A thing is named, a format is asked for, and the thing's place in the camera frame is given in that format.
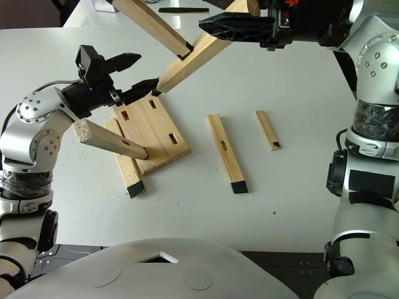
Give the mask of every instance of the small wooden block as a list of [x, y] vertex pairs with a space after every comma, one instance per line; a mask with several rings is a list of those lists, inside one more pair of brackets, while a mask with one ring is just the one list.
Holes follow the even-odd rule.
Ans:
[[281, 148], [279, 140], [273, 132], [273, 129], [267, 119], [266, 113], [263, 110], [258, 110], [255, 112], [259, 123], [261, 124], [262, 132], [265, 136], [266, 142], [268, 143], [270, 149], [272, 151], [278, 150]]
[[[107, 121], [105, 123], [105, 127], [115, 134], [123, 136], [122, 130], [120, 129], [116, 118], [112, 118], [111, 120]], [[117, 159], [117, 163], [119, 165], [120, 172], [122, 173], [122, 178], [125, 182], [130, 198], [133, 198], [136, 195], [144, 192], [145, 188], [142, 182], [142, 173], [137, 166], [136, 160], [121, 154], [115, 154], [115, 158]]]
[[137, 161], [144, 176], [191, 152], [159, 98], [146, 96], [115, 114], [125, 137], [148, 153], [147, 160]]
[[244, 176], [223, 128], [220, 116], [218, 114], [208, 115], [207, 119], [211, 125], [214, 142], [219, 149], [233, 192], [236, 194], [248, 193]]

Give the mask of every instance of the black cable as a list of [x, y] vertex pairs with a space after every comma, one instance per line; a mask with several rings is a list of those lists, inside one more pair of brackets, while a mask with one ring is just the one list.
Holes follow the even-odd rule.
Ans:
[[35, 89], [33, 92], [40, 92], [41, 90], [45, 89], [46, 87], [49, 87], [51, 85], [54, 84], [75, 84], [75, 83], [79, 83], [80, 80], [73, 80], [73, 81], [65, 81], [65, 80], [58, 80], [58, 81], [52, 81], [49, 83], [46, 83], [42, 86], [40, 86], [39, 88]]
[[57, 250], [55, 251], [54, 254], [47, 254], [47, 255], [45, 255], [43, 257], [38, 257], [36, 260], [41, 260], [41, 259], [44, 259], [46, 257], [54, 257], [58, 253], [58, 250], [60, 250], [60, 247], [61, 247], [61, 244], [58, 245], [58, 248], [57, 248]]
[[341, 139], [340, 139], [341, 135], [342, 135], [342, 133], [345, 133], [346, 131], [348, 131], [348, 129], [344, 129], [344, 130], [339, 131], [337, 133], [337, 136], [335, 137], [335, 140], [337, 142], [337, 146], [338, 146], [338, 150], [339, 151], [342, 151], [342, 145], [341, 145]]

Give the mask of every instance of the wooden leg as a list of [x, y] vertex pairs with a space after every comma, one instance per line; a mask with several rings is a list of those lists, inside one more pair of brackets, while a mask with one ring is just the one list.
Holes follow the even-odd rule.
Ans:
[[[112, 118], [111, 120], [105, 123], [105, 127], [123, 137], [122, 129], [119, 126], [116, 118]], [[144, 184], [142, 173], [140, 172], [136, 160], [131, 157], [126, 157], [121, 154], [115, 154], [115, 158], [117, 159], [117, 163], [119, 165], [120, 172], [122, 174], [123, 181], [125, 182], [127, 191], [129, 192], [130, 198], [135, 197], [136, 195], [144, 192]]]
[[[235, 0], [226, 11], [249, 12], [254, 16], [260, 16], [256, 0]], [[160, 76], [154, 95], [169, 92], [231, 43], [228, 40], [217, 39], [206, 32], [202, 33], [194, 43], [194, 51], [183, 61], [175, 60]]]
[[109, 2], [180, 59], [184, 59], [193, 50], [177, 31], [142, 0], [109, 0]]
[[144, 147], [118, 135], [89, 120], [79, 120], [74, 123], [74, 130], [80, 143], [96, 148], [124, 154], [132, 158], [145, 160], [148, 154]]
[[233, 193], [248, 193], [244, 176], [238, 165], [226, 131], [223, 128], [220, 116], [218, 114], [212, 114], [208, 115], [207, 119], [211, 126], [214, 142], [216, 143], [220, 156], [222, 157], [224, 168], [229, 177]]

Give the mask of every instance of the black strip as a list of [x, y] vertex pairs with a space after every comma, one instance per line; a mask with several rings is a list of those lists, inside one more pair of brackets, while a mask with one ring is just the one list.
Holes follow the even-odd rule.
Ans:
[[192, 51], [194, 51], [194, 47], [192, 45], [190, 45], [189, 42], [186, 42], [186, 47], [187, 47], [187, 49], [190, 50], [186, 55], [184, 55], [184, 56], [177, 55], [177, 57], [179, 57], [181, 61], [185, 60], [187, 58], [187, 56], [189, 56], [192, 53]]
[[397, 212], [392, 202], [371, 192], [349, 192], [350, 204], [372, 204]]
[[144, 192], [144, 185], [143, 182], [137, 182], [136, 184], [127, 187], [127, 191], [129, 192], [130, 198], [133, 198], [140, 193]]
[[343, 240], [348, 240], [348, 239], [369, 239], [370, 234], [366, 234], [365, 232], [354, 232], [353, 234], [347, 234], [347, 235], [342, 235], [340, 236], [337, 240], [334, 241], [334, 243], [341, 242]]
[[349, 174], [349, 189], [353, 191], [372, 192], [392, 198], [394, 185], [394, 176], [359, 170], [351, 170]]
[[233, 182], [231, 183], [231, 187], [233, 189], [233, 193], [235, 194], [249, 193], [245, 181]]
[[165, 12], [169, 14], [189, 14], [199, 12], [209, 12], [209, 8], [205, 7], [161, 7], [158, 12]]
[[15, 290], [25, 285], [26, 274], [22, 265], [13, 258], [7, 257], [5, 255], [0, 255], [0, 259], [7, 260], [19, 268], [19, 272], [15, 276], [11, 276], [10, 274], [2, 274], [0, 277], [7, 280], [10, 286], [12, 286]]
[[28, 238], [28, 237], [10, 238], [10, 239], [2, 240], [0, 242], [17, 242], [17, 243], [22, 244], [23, 246], [25, 246], [28, 249], [35, 249], [36, 244], [37, 244], [37, 242], [34, 239]]

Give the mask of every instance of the cable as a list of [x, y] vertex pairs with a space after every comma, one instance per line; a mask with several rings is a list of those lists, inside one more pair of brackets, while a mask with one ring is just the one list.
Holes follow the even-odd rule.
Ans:
[[335, 137], [335, 140], [337, 142], [337, 146], [338, 146], [338, 150], [339, 151], [342, 151], [342, 145], [341, 145], [341, 140], [340, 140], [341, 135], [342, 135], [342, 133], [345, 133], [346, 131], [348, 131], [348, 129], [344, 129], [344, 130], [339, 131], [337, 133], [337, 136]]
[[54, 84], [75, 84], [75, 83], [79, 83], [80, 80], [73, 80], [73, 81], [65, 81], [65, 80], [58, 80], [58, 81], [52, 81], [49, 83], [46, 83], [42, 86], [40, 86], [39, 88], [35, 89], [33, 92], [40, 92], [41, 90], [45, 89], [46, 87], [49, 87], [51, 85]]
[[68, 249], [65, 245], [63, 245], [63, 248], [64, 248], [66, 251], [72, 252], [73, 254], [87, 254], [87, 255], [92, 254], [91, 252], [88, 252], [88, 251], [74, 251], [74, 250], [70, 250], [70, 249]]
[[46, 257], [53, 257], [53, 256], [55, 256], [55, 255], [58, 253], [58, 251], [60, 250], [60, 247], [61, 247], [61, 245], [58, 245], [58, 248], [57, 248], [57, 250], [55, 251], [54, 254], [47, 254], [47, 255], [45, 255], [45, 256], [43, 256], [43, 257], [38, 257], [38, 258], [36, 258], [36, 259], [37, 259], [37, 260], [41, 260], [41, 259], [44, 259], [44, 258], [46, 258]]

